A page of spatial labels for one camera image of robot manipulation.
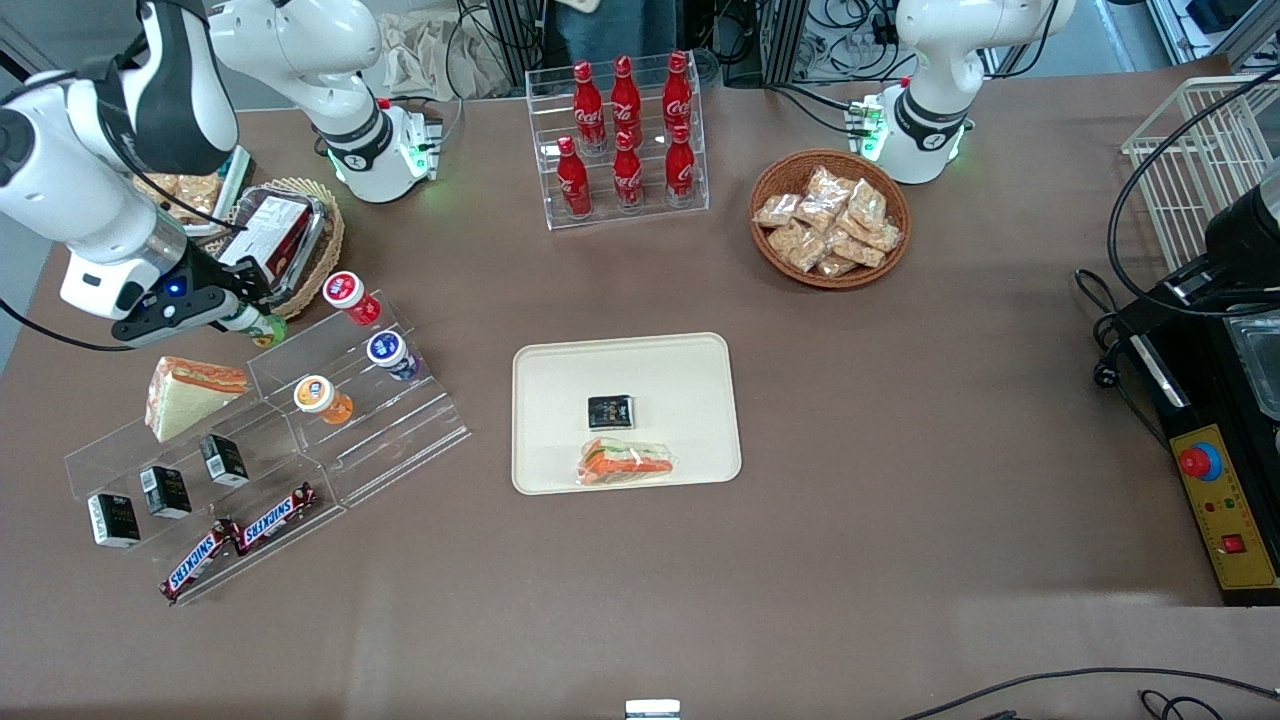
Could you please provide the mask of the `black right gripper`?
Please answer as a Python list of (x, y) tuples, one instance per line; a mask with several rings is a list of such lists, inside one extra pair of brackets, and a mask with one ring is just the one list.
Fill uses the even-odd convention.
[[(142, 311), (212, 311), (239, 301), (268, 306), (273, 293), (259, 263), (223, 265), (173, 225), (155, 225), (140, 256), (161, 272), (141, 296)], [(243, 334), (251, 320), (221, 318), (209, 325)]]

